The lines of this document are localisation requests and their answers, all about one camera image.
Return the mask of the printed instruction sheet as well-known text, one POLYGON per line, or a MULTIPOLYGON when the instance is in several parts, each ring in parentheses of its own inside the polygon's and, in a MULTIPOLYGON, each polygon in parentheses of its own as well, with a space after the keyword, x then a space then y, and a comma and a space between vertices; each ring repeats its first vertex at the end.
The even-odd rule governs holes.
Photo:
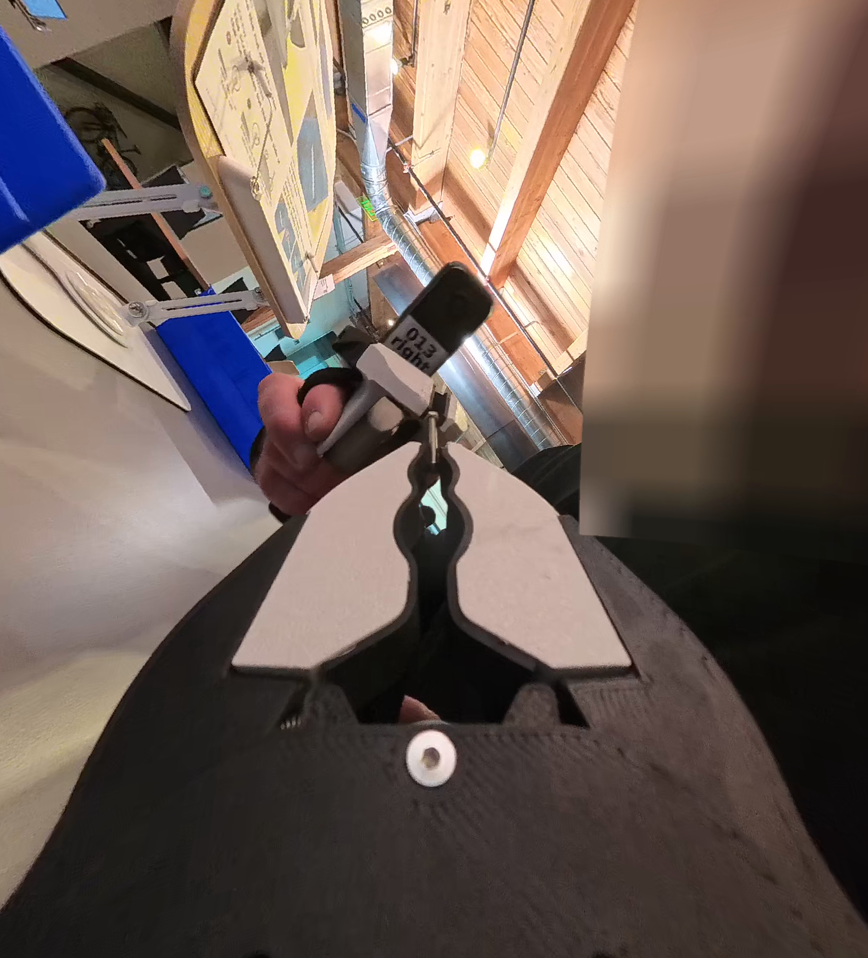
POLYGON ((331 233, 333 60, 325 2, 223 2, 195 88, 219 176, 285 321, 303 324, 331 233))

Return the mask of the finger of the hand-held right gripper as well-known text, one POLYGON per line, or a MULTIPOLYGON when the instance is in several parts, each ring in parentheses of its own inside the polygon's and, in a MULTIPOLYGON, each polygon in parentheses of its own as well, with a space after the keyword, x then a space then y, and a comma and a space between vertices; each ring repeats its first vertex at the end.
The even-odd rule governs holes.
POLYGON ((364 380, 380 397, 418 418, 431 406, 433 379, 401 355, 374 343, 364 351, 364 380))

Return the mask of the blue plastic bin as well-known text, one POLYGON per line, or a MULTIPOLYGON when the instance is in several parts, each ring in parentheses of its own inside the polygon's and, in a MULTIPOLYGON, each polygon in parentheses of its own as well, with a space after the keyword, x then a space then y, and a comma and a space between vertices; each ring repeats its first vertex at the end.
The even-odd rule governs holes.
POLYGON ((229 311, 167 319, 157 332, 246 467, 261 431, 270 368, 229 311))
POLYGON ((0 25, 0 255, 105 189, 105 179, 0 25))

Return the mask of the person's black clothed torso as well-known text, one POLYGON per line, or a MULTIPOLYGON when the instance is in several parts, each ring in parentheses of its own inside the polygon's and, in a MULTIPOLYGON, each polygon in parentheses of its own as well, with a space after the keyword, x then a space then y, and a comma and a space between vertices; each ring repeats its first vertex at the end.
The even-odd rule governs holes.
POLYGON ((868 565, 605 537, 704 646, 868 926, 868 565))

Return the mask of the person's right hand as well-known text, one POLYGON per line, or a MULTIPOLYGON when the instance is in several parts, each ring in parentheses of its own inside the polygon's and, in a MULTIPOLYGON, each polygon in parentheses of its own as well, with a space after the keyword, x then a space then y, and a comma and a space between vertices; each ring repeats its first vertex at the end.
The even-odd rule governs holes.
POLYGON ((259 384, 261 428, 249 470, 280 522, 304 515, 351 475, 317 449, 360 382, 355 371, 330 367, 307 379, 271 373, 259 384))

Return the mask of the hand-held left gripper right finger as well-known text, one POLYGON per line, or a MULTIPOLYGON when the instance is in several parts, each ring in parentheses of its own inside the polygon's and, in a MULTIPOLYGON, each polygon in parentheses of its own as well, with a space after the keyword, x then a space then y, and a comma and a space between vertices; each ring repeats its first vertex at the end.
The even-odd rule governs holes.
POLYGON ((632 658, 573 547, 541 495, 455 443, 445 497, 461 518, 447 600, 463 632, 531 672, 617 676, 632 658))

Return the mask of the silver round ventilation duct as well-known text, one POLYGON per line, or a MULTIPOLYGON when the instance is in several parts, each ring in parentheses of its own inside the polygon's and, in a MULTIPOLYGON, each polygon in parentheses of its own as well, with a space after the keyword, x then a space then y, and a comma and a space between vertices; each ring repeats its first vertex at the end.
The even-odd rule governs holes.
MULTIPOLYGON (((411 272, 422 285, 426 285, 440 268, 440 261, 390 193, 386 171, 388 129, 373 120, 362 123, 358 116, 354 129, 365 194, 383 231, 394 241, 411 272)), ((441 377, 457 394, 467 413, 475 413, 475 402, 466 398, 464 393, 482 385, 488 398, 502 402, 518 423, 514 433, 522 434, 534 448, 548 449, 566 444, 558 427, 520 381, 511 362, 501 355, 495 337, 485 326, 465 340, 460 357, 450 360, 447 370, 441 377)))

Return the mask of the rectangular metal duct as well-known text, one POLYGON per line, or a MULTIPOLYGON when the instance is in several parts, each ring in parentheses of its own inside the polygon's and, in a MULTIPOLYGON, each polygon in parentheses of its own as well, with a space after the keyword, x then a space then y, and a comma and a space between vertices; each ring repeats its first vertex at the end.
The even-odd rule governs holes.
POLYGON ((346 90, 355 117, 387 136, 393 113, 394 4, 339 1, 346 90))

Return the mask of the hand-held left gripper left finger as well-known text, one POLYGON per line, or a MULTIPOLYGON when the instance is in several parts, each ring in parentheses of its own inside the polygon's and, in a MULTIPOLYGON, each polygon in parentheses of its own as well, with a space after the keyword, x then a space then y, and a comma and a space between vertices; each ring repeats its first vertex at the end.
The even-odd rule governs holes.
POLYGON ((406 443, 320 500, 232 659, 242 672, 308 674, 391 626, 408 603, 395 520, 423 448, 406 443))

